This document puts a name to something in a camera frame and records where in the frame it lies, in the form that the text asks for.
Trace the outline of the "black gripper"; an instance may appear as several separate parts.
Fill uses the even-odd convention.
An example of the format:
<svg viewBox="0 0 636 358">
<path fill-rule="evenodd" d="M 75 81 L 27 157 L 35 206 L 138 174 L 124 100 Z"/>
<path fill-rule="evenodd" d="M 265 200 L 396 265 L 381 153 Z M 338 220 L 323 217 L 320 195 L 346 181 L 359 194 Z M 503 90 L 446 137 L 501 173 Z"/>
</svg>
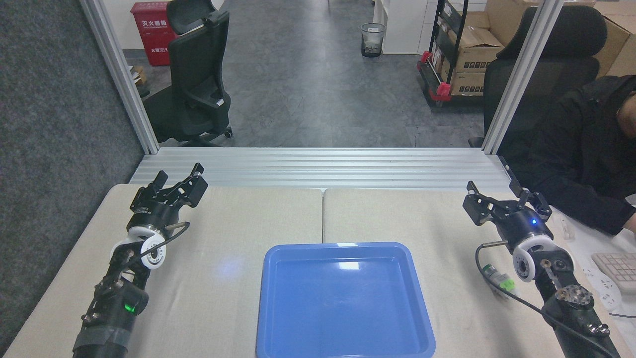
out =
<svg viewBox="0 0 636 358">
<path fill-rule="evenodd" d="M 204 170 L 200 163 L 196 163 L 186 179 L 166 189 L 162 188 L 168 175 L 159 170 L 151 185 L 138 189 L 130 205 L 133 215 L 129 227 L 152 226 L 162 234 L 172 234 L 173 229 L 166 227 L 178 222 L 181 207 L 188 205 L 195 208 L 207 190 L 208 183 L 202 177 Z"/>
<path fill-rule="evenodd" d="M 516 211 L 508 212 L 503 208 L 503 203 L 482 195 L 470 180 L 467 184 L 467 195 L 464 197 L 463 209 L 476 226 L 482 226 L 485 222 L 493 220 L 497 232 L 503 240 L 506 240 L 506 247 L 512 252 L 523 240 L 545 234 L 554 238 L 554 234 L 547 228 L 545 222 L 552 215 L 552 209 L 539 192 L 531 192 L 521 186 L 516 177 L 511 177 L 509 188 L 518 198 Z"/>
</svg>

